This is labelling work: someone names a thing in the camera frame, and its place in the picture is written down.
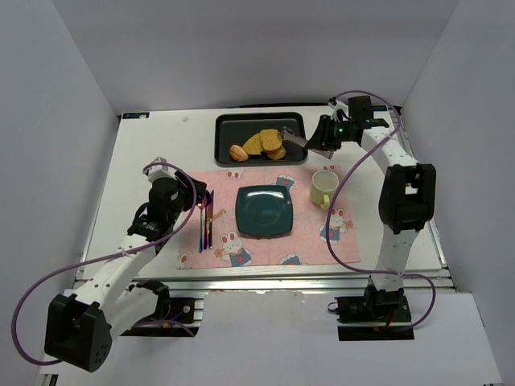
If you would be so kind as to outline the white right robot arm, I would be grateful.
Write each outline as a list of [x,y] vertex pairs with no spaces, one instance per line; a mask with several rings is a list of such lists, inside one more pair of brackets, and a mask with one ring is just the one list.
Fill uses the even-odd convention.
[[366,270],[369,282],[357,307],[368,318],[389,321],[401,308],[403,280],[410,250],[435,212],[436,169],[410,156],[396,139],[402,127],[374,116],[374,95],[361,91],[332,97],[329,115],[323,115],[304,149],[331,155],[343,143],[354,142],[365,151],[357,164],[372,158],[384,175],[378,202],[383,236],[375,269]]

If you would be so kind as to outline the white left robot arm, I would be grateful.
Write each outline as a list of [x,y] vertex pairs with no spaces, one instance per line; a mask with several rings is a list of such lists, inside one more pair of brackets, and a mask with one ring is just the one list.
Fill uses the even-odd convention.
[[170,297],[159,281],[134,284],[173,234],[180,215],[201,203],[204,182],[179,171],[147,174],[148,200],[135,212],[118,258],[107,260],[81,287],[56,295],[47,312],[44,351],[60,361],[95,372],[113,342],[144,318],[163,318]]

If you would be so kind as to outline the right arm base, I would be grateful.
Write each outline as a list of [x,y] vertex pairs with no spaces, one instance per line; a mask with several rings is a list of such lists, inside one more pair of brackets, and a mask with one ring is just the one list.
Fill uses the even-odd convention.
[[364,296],[335,298],[328,312],[337,320],[341,342],[414,340],[410,307],[406,296],[399,305],[379,306],[370,310]]

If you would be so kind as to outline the metal tongs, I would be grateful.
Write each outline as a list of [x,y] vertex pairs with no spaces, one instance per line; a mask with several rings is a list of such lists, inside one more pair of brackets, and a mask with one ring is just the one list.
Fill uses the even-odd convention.
[[292,142],[297,146],[302,147],[304,150],[311,151],[312,153],[318,154],[328,160],[331,160],[334,152],[330,150],[317,150],[307,147],[308,140],[306,138],[299,137],[297,135],[294,135],[291,130],[288,128],[282,128],[278,131],[282,137],[282,140],[284,142]]

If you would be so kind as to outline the heart bread slice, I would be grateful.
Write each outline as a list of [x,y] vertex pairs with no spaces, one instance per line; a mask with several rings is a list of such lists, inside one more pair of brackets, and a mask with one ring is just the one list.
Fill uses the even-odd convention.
[[282,146],[282,135],[277,129],[263,129],[260,142],[265,152],[274,152]]

